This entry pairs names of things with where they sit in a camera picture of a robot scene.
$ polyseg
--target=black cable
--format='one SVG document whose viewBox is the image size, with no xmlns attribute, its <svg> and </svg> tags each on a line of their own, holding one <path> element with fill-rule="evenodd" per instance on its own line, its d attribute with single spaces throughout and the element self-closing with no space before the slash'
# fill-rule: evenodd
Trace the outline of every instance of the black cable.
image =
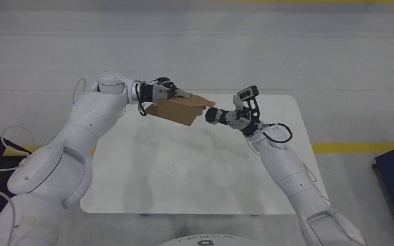
<svg viewBox="0 0 394 246">
<path fill-rule="evenodd" d="M 283 126 L 290 133 L 290 137 L 288 139 L 286 139 L 284 141 L 277 141 L 277 140 L 270 138 L 265 132 L 263 132 L 264 136 L 267 137 L 271 142 L 274 142 L 274 143 L 287 143 L 288 141 L 291 140 L 291 138 L 293 138 L 293 133 L 291 132 L 290 128 L 288 126 L 286 126 L 285 124 L 278 123 L 278 125 Z"/>
<path fill-rule="evenodd" d="M 138 94 L 138 84 L 135 85 L 135 94 L 137 96 L 137 100 L 138 100 L 138 103 L 139 103 L 139 105 L 141 107 L 141 111 L 142 111 L 142 112 L 141 111 L 139 111 L 139 112 L 142 116 L 146 116 L 147 112 L 145 112 L 145 108 L 143 108 L 142 103 L 141 103 L 140 95 Z"/>
</svg>

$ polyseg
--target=box flap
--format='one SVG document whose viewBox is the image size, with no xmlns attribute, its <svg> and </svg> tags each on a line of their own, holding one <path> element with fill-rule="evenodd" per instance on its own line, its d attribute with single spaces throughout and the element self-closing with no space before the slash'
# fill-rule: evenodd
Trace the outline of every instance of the box flap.
<svg viewBox="0 0 394 246">
<path fill-rule="evenodd" d="M 203 107 L 213 107 L 215 106 L 215 102 L 209 101 L 203 97 L 191 94 L 190 98 L 184 97 L 173 97 L 169 99 L 170 101 L 176 101 L 177 103 L 181 103 L 188 106 L 203 106 Z"/>
</svg>

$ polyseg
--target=black joint cap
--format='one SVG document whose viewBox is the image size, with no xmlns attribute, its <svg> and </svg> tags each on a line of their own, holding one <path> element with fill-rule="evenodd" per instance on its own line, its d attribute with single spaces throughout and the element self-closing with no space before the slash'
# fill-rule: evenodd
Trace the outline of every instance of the black joint cap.
<svg viewBox="0 0 394 246">
<path fill-rule="evenodd" d="M 205 113 L 205 120 L 209 123 L 215 122 L 217 110 L 217 108 L 209 108 Z"/>
<path fill-rule="evenodd" d="M 170 81 L 170 79 L 168 77 L 160 77 L 157 79 L 157 81 L 159 82 L 166 82 L 166 81 Z"/>
<path fill-rule="evenodd" d="M 153 102 L 153 85 L 148 85 L 146 83 L 141 84 L 140 98 L 142 103 Z"/>
<path fill-rule="evenodd" d="M 247 127 L 241 130 L 245 137 L 251 137 L 258 130 L 258 126 L 251 122 Z"/>
</svg>

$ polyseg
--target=yellow tape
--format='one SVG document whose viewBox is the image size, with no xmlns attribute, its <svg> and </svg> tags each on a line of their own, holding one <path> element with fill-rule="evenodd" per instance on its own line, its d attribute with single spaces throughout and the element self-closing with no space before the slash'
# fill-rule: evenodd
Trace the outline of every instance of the yellow tape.
<svg viewBox="0 0 394 246">
<path fill-rule="evenodd" d="M 22 146 L 33 151 L 32 146 Z M 315 154 L 386 153 L 394 149 L 394 143 L 312 143 Z M 22 156 L 22 153 L 6 149 L 3 156 Z"/>
<path fill-rule="evenodd" d="M 35 149 L 31 145 L 23 145 L 22 148 L 27 149 L 28 151 L 31 151 L 31 152 L 35 151 Z M 91 152 L 92 156 L 93 156 L 95 151 L 96 151 L 96 146 L 94 146 L 93 149 L 92 149 L 92 152 Z M 14 152 L 12 149 L 7 148 L 4 151 L 3 156 L 24 156 L 24 154 L 23 153 L 19 153 L 19 152 Z"/>
<path fill-rule="evenodd" d="M 394 0 L 211 0 L 215 2 L 299 2 L 299 3 L 366 3 L 366 4 L 393 4 Z"/>
</svg>

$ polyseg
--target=wire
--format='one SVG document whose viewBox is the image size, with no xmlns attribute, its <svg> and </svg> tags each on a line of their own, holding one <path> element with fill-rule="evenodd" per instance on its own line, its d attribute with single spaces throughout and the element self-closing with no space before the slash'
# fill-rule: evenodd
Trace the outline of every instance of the wire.
<svg viewBox="0 0 394 246">
<path fill-rule="evenodd" d="M 29 152 L 21 151 L 21 150 L 19 150 L 19 149 L 15 149 L 14 147 L 9 146 L 8 144 L 6 144 L 6 142 L 4 141 L 4 134 L 5 134 L 5 132 L 8 131 L 8 130 L 11 129 L 11 128 L 21 128 L 21 129 L 24 129 L 24 130 L 26 130 L 27 132 L 29 132 L 29 134 L 30 134 L 30 136 L 31 136 L 31 139 L 32 139 L 32 141 L 33 141 L 34 150 L 36 150 L 36 141 L 35 141 L 35 139 L 34 139 L 33 134 L 32 134 L 27 128 L 22 127 L 22 126 L 20 126 L 20 125 L 13 125 L 13 126 L 11 126 L 11 127 L 7 127 L 6 129 L 4 129 L 4 130 L 2 131 L 2 133 L 1 133 L 1 136 L 0 136 L 1 143 L 4 145 L 4 147 L 9 148 L 9 149 L 11 149 L 11 150 L 14 151 L 14 152 L 26 154 L 26 158 L 29 158 L 29 156 L 30 156 L 30 153 L 29 153 Z M 17 167 L 12 167 L 12 168 L 10 168 L 10 169 L 0 169 L 0 172 L 15 170 L 15 169 L 18 169 L 19 167 L 21 167 L 21 165 L 19 165 L 19 166 L 17 166 Z"/>
<path fill-rule="evenodd" d="M 315 183 L 318 181 L 317 178 L 316 178 L 316 176 L 315 176 L 315 174 L 313 174 L 313 172 L 308 168 L 308 166 L 307 166 L 304 162 L 303 162 L 303 165 L 304 165 L 304 167 L 307 169 L 309 179 L 310 179 L 310 181 L 312 181 L 313 186 L 314 186 L 315 189 L 318 191 L 318 193 L 319 193 L 319 195 L 321 196 L 321 198 L 323 198 L 324 200 L 326 200 L 326 201 L 328 201 L 328 202 L 331 202 L 328 198 L 326 198 L 326 197 L 323 195 L 323 193 L 321 193 L 321 191 L 319 190 L 319 188 L 318 188 L 317 185 L 315 184 Z M 314 181 L 310 178 L 309 173 L 312 174 L 312 177 L 315 179 Z"/>
<path fill-rule="evenodd" d="M 83 89 L 83 92 L 85 92 L 86 79 L 82 78 L 82 79 L 80 79 L 80 80 L 76 83 L 76 86 L 75 86 L 75 88 L 74 88 L 74 91 L 73 91 L 73 105 L 75 104 L 75 101 L 74 101 L 75 92 L 76 92 L 76 89 L 77 89 L 77 87 L 78 87 L 78 85 L 79 85 L 79 83 L 80 83 L 81 81 L 84 81 L 84 89 Z"/>
<path fill-rule="evenodd" d="M 57 135 L 53 136 L 53 137 L 47 142 L 46 145 L 48 145 L 56 136 L 57 136 Z"/>
<path fill-rule="evenodd" d="M 139 111 L 139 112 L 140 112 L 140 114 L 142 116 L 146 116 L 147 112 L 145 112 L 145 108 L 143 108 L 143 105 L 142 105 L 141 99 L 140 99 L 140 95 L 138 93 L 138 84 L 135 84 L 135 94 L 137 96 L 138 104 L 140 105 L 140 108 L 141 108 L 141 111 L 142 111 L 142 112 L 141 111 Z"/>
<path fill-rule="evenodd" d="M 121 115 L 121 116 L 119 116 L 119 119 L 120 119 L 120 118 L 122 118 L 122 117 L 124 116 L 124 114 L 126 113 L 126 109 L 127 109 L 127 107 L 125 106 L 125 107 L 124 107 L 124 111 L 123 111 L 122 115 Z"/>
<path fill-rule="evenodd" d="M 284 141 L 278 141 L 278 140 L 274 140 L 274 139 L 270 138 L 270 136 L 268 136 L 265 132 L 263 132 L 263 135 L 266 138 L 268 138 L 271 142 L 274 142 L 274 143 L 287 143 L 288 141 L 290 141 L 293 138 L 293 133 L 291 132 L 290 128 L 288 126 L 286 126 L 285 124 L 283 124 L 283 123 L 277 123 L 277 124 L 280 125 L 280 126 L 283 126 L 284 128 L 286 128 L 286 130 L 290 133 L 290 137 L 288 139 L 286 139 Z M 274 125 L 276 125 L 276 124 L 268 124 L 269 127 L 273 127 Z"/>
<path fill-rule="evenodd" d="M 248 140 L 246 138 L 245 138 L 245 141 L 246 141 L 247 145 L 249 145 L 249 148 L 251 148 L 256 155 L 260 156 L 260 154 L 257 153 L 256 150 L 254 150 L 254 148 L 251 146 L 251 144 L 248 142 Z"/>
<path fill-rule="evenodd" d="M 312 181 L 312 183 L 317 182 L 318 180 L 317 180 L 316 176 L 313 174 L 313 172 L 308 168 L 308 166 L 304 162 L 303 162 L 303 165 L 304 165 L 305 169 L 307 169 L 307 171 L 308 171 L 308 176 L 309 176 L 310 181 Z M 312 177 L 315 179 L 314 181 L 310 178 L 309 173 L 312 174 Z"/>
<path fill-rule="evenodd" d="M 9 196 L 7 196 L 6 194 L 4 194 L 3 192 L 0 191 L 0 196 L 4 197 L 8 203 L 11 206 L 11 210 L 12 210 L 12 224 L 11 224 L 11 230 L 10 230 L 10 235 L 8 236 L 8 240 L 6 245 L 9 246 L 11 244 L 11 240 L 12 240 L 12 235 L 14 233 L 14 226 L 15 226 L 15 217 L 16 217 L 16 212 L 15 212 L 15 205 L 12 202 L 11 198 Z"/>
</svg>

